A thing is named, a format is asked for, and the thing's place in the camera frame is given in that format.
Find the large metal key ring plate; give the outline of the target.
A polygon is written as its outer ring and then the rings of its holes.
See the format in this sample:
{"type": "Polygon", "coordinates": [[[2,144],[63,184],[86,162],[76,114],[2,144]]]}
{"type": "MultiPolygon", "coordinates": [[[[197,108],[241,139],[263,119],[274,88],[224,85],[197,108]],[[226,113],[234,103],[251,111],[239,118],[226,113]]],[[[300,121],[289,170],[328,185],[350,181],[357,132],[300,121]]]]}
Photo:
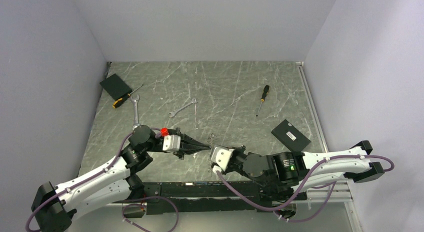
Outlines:
{"type": "Polygon", "coordinates": [[[207,143],[210,146],[210,155],[209,155],[209,166],[210,166],[210,172],[211,174],[214,174],[213,172],[213,167],[214,167],[214,162],[212,161],[212,156],[213,156],[213,152],[214,152],[214,137],[215,135],[213,133],[211,133],[207,139],[207,143]]]}

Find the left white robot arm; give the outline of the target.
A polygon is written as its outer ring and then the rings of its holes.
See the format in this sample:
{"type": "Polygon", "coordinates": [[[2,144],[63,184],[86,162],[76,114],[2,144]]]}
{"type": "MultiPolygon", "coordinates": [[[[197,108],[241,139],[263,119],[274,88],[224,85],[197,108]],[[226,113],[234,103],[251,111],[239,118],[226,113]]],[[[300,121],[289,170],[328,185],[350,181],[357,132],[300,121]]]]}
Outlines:
{"type": "Polygon", "coordinates": [[[177,129],[163,129],[164,134],[148,126],[137,126],[124,140],[116,156],[92,171],[70,181],[52,185],[46,182],[36,193],[32,213],[26,222],[35,219],[39,231],[65,231],[74,220],[115,201],[139,201],[144,184],[137,172],[151,162],[150,152],[171,153],[179,159],[203,150],[210,145],[194,140],[177,129]]]}

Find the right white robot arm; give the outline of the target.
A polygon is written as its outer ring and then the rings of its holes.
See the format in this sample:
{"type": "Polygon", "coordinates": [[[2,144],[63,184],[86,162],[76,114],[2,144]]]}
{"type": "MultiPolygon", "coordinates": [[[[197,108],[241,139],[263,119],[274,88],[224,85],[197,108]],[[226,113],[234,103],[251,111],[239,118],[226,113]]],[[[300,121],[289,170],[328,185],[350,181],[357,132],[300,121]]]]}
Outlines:
{"type": "Polygon", "coordinates": [[[258,184],[263,193],[288,199],[294,192],[337,181],[363,183],[386,173],[372,146],[365,140],[350,149],[328,152],[281,152],[272,155],[245,153],[244,147],[225,149],[218,163],[223,174],[236,172],[258,184]]]}

